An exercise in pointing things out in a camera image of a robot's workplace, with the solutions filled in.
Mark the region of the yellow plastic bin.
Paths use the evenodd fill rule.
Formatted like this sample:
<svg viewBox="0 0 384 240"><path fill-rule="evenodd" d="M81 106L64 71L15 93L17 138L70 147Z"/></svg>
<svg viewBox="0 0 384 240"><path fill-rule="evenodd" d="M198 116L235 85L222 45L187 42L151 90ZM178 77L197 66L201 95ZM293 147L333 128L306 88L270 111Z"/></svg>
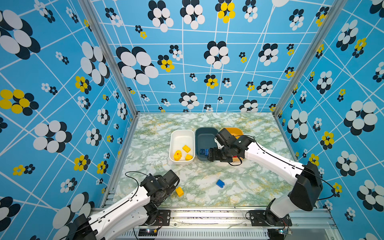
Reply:
<svg viewBox="0 0 384 240"><path fill-rule="evenodd" d="M219 135L222 139L224 140L229 140L231 139L232 137L230 137L230 135L236 137L237 139L242 136L244 133L241 129L239 128L234 128L234 127L226 127L226 128L222 128L220 131L219 131Z"/></svg>

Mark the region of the dark teal plastic bin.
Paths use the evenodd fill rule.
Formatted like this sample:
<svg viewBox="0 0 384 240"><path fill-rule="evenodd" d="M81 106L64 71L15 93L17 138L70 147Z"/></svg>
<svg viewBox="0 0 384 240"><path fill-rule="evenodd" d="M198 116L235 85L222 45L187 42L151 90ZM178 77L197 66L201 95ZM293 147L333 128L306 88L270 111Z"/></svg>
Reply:
<svg viewBox="0 0 384 240"><path fill-rule="evenodd" d="M195 131L195 152L200 161L208 162L208 156L200 154L201 149L210 149L217 147L215 142L215 135L219 131L216 128L203 127Z"/></svg>

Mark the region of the yellow round lego piece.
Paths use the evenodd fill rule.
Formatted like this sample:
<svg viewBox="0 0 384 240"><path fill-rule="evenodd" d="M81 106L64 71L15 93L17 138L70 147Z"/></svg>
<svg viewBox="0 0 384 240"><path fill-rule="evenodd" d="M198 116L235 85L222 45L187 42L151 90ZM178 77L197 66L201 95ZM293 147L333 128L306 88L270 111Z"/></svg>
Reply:
<svg viewBox="0 0 384 240"><path fill-rule="evenodd" d="M175 151L175 153L174 153L174 161L181 160L182 156L183 156L182 155L182 151L180 151L180 150Z"/></svg>

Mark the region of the yellow tall lego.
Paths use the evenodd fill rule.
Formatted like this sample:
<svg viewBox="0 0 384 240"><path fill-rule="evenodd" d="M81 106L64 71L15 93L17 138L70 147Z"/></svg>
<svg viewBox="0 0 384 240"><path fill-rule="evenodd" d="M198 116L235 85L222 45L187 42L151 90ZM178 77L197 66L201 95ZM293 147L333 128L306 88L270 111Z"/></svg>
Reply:
<svg viewBox="0 0 384 240"><path fill-rule="evenodd" d="M190 161L190 160L192 160L193 158L194 158L194 157L193 157L192 155L187 154L185 160L186 160L186 161Z"/></svg>

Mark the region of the white plastic bin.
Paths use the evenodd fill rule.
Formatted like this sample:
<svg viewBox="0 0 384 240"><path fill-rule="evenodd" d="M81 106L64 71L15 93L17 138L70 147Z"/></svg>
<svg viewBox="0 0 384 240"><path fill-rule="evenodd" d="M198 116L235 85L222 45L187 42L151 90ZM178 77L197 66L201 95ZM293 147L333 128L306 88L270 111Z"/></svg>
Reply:
<svg viewBox="0 0 384 240"><path fill-rule="evenodd" d="M186 153L183 150L183 146L187 145L191 148L191 151L189 153ZM182 158L179 161L174 161L174 153L175 151L180 150L182 151ZM170 160L175 164L189 164L193 161L186 161L186 155L192 155L194 158L196 156L195 153L195 132L192 130L175 130L171 133L171 139L170 139L170 149L169 149L169 158Z"/></svg>

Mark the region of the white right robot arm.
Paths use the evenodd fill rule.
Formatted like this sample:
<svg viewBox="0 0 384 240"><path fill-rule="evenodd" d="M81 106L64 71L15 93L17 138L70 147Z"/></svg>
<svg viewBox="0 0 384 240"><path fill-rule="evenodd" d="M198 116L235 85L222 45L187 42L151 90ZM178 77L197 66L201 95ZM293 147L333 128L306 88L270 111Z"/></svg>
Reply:
<svg viewBox="0 0 384 240"><path fill-rule="evenodd" d="M215 135L216 148L209 149L208 160L232 163L233 158L246 159L274 172L293 188L273 199L264 211L264 221L274 226L296 210L310 212L323 190L319 169L282 157L259 144L254 137L236 137L223 128Z"/></svg>

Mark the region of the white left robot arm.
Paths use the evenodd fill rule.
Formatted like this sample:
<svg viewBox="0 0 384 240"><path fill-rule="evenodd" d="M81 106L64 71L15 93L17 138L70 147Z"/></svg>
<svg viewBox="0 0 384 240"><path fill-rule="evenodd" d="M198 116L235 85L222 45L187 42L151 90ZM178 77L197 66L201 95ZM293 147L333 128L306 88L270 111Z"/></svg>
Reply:
<svg viewBox="0 0 384 240"><path fill-rule="evenodd" d="M57 240L114 240L128 230L153 224L158 207L176 190L180 178L172 171L145 175L123 199L89 217L77 217L69 231Z"/></svg>

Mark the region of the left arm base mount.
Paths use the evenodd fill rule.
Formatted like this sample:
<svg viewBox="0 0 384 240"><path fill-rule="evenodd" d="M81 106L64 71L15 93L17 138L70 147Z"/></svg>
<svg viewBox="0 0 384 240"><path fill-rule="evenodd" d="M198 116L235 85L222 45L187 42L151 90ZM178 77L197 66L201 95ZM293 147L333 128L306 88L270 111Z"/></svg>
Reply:
<svg viewBox="0 0 384 240"><path fill-rule="evenodd" d="M171 220L170 210L158 210L155 213L151 213L144 223L145 226L169 226Z"/></svg>

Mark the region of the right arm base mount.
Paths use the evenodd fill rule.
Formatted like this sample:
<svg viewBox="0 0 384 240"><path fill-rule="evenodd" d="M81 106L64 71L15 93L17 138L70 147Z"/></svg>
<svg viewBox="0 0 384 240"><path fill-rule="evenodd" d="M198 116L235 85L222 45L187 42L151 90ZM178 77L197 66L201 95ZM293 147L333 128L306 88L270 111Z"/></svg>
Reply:
<svg viewBox="0 0 384 240"><path fill-rule="evenodd" d="M246 213L246 219L253 227L291 227L292 220L289 215L278 218L272 213L264 210L251 210Z"/></svg>

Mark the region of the aluminium front rail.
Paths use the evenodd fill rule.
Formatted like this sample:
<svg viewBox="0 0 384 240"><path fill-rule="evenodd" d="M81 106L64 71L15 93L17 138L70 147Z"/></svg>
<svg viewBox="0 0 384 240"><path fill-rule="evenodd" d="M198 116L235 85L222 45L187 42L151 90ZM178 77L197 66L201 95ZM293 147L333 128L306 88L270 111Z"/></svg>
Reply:
<svg viewBox="0 0 384 240"><path fill-rule="evenodd" d="M253 227L246 213L263 208L163 208L169 226L141 225L115 240L341 240L328 210L294 211L291 227Z"/></svg>

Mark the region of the aluminium corner post right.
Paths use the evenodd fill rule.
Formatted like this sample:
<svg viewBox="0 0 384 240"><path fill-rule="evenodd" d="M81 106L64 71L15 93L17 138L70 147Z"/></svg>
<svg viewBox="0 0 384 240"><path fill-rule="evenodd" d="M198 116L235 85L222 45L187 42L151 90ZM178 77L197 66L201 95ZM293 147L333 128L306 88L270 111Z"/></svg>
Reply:
<svg viewBox="0 0 384 240"><path fill-rule="evenodd" d="M342 9L344 8L347 2L348 2L347 0L340 0L340 1L337 0L333 2L330 8L329 14L327 16L327 19L325 20L325 22L322 24L322 26L319 28L318 32L316 33L313 41L311 42L309 48L307 49L302 60L300 61L300 64L298 65L298 68L294 74L294 77L292 78L292 80L290 80L283 95L281 96L279 102L277 103L277 107L273 112L273 116L275 117L275 119L278 118L279 113L281 112L285 104L288 102L289 96L291 95L294 87L298 84L302 75L305 73L318 47L323 43L323 40L328 35L329 31L333 27L335 21L339 17Z"/></svg>

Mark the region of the aluminium corner post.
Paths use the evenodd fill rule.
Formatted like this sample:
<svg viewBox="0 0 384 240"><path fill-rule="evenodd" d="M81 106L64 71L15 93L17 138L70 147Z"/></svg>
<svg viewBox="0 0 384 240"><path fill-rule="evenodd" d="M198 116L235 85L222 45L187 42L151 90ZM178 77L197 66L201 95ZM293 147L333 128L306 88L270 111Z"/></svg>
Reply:
<svg viewBox="0 0 384 240"><path fill-rule="evenodd" d="M116 63L112 50L110 49L107 39L103 33L102 25L99 23L98 18L96 16L96 12L93 9L91 1L86 0L79 0L79 4L87 18L87 20L90 22L91 27L93 27L93 33L95 35L95 38L102 49L102 52L106 58L106 61L109 65L109 68L111 72L113 73L116 82L118 84L118 87L120 88L122 95L124 96L125 100L127 101L128 107L133 114L134 118L138 116L138 110L136 109L136 106L134 104L133 99L130 96L130 93L128 91L128 87L123 79L123 76L118 68L118 64Z"/></svg>
<svg viewBox="0 0 384 240"><path fill-rule="evenodd" d="M300 61L300 64L298 65L298 68L294 74L294 77L292 78L292 80L290 80L283 95L281 96L279 102L277 103L277 107L273 112L273 116L275 117L275 119L278 118L279 113L281 112L285 104L288 102L289 96L291 95L294 87L298 84L302 75L305 73L318 47L323 43L323 40L328 35L329 31L333 27L335 21L339 17L342 9L344 8L347 2L348 2L347 0L340 0L340 1L337 0L333 2L330 8L329 14L327 16L327 19L325 20L325 22L322 24L322 26L319 28L318 32L316 33L313 41L311 42L309 48L307 49L302 60Z"/></svg>

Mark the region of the aluminium corner post left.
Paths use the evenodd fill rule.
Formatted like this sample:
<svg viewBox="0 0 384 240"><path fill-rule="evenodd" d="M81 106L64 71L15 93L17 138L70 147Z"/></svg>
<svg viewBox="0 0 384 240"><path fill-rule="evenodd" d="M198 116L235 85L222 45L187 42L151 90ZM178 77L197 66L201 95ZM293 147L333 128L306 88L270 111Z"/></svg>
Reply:
<svg viewBox="0 0 384 240"><path fill-rule="evenodd" d="M79 4L87 18L87 20L90 22L91 27L93 27L93 33L95 35L95 38L102 49L102 52L106 58L106 61L109 65L109 68L111 72L113 73L116 82L118 84L118 87L120 88L122 95L124 96L125 100L127 101L128 107L133 114L134 118L138 116L138 110L136 109L136 106L134 104L133 99L130 96L130 93L128 91L128 87L123 79L123 76L118 68L118 64L116 63L112 50L110 49L107 39L103 33L102 25L99 23L98 18L96 16L96 12L93 9L91 1L86 0L79 0Z"/></svg>

